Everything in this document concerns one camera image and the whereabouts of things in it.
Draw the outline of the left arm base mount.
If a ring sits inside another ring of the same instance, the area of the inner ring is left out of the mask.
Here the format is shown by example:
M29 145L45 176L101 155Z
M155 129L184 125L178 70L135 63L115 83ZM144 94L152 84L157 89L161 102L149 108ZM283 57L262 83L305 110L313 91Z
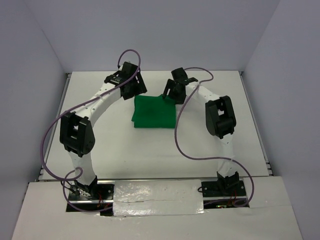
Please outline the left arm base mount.
M94 212L101 216L113 216L114 183L103 183L97 178L90 185L66 182L67 212Z

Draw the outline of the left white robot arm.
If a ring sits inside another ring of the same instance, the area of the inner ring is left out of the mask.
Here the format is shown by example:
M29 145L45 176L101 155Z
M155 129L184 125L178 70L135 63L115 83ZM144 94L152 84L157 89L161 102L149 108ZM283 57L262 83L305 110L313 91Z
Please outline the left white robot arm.
M140 68L124 62L119 69L108 75L102 86L86 103L66 113L60 122L59 141L69 153L76 175L75 187L86 199L98 194L98 177L91 158L96 139L93 127L102 114L116 101L131 99L147 92Z

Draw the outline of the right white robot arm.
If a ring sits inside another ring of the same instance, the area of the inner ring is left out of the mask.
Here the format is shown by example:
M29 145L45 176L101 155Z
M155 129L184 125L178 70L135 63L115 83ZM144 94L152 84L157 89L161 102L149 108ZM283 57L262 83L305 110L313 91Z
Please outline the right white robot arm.
M168 79L164 88L162 98L171 98L176 104L182 105L176 119L174 128L174 141L179 152L182 152L178 144L178 124L184 108L190 99L196 100L204 106L205 126L210 135L215 137L221 146L223 156L212 157L213 160L220 159L218 163L217 190L221 195L228 196L234 191L239 181L239 173L233 168L236 162L233 151L233 134L237 124L232 100L229 96L220 96L213 93L202 85L214 79L197 80L188 77L186 70L182 67L171 71L172 79Z

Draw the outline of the green t-shirt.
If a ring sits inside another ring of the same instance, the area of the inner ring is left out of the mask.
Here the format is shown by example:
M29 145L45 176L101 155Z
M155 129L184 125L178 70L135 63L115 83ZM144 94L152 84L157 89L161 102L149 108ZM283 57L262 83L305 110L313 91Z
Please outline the green t-shirt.
M176 126L176 102L159 96L138 95L134 98L131 118L137 129L174 129Z

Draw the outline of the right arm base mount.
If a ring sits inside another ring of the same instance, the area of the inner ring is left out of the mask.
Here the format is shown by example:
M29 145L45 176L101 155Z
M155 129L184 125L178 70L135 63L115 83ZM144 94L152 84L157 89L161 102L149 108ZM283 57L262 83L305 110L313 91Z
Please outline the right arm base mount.
M244 182L237 171L231 176L222 177L218 173L216 180L201 181L197 191L202 194L204 209L249 206Z

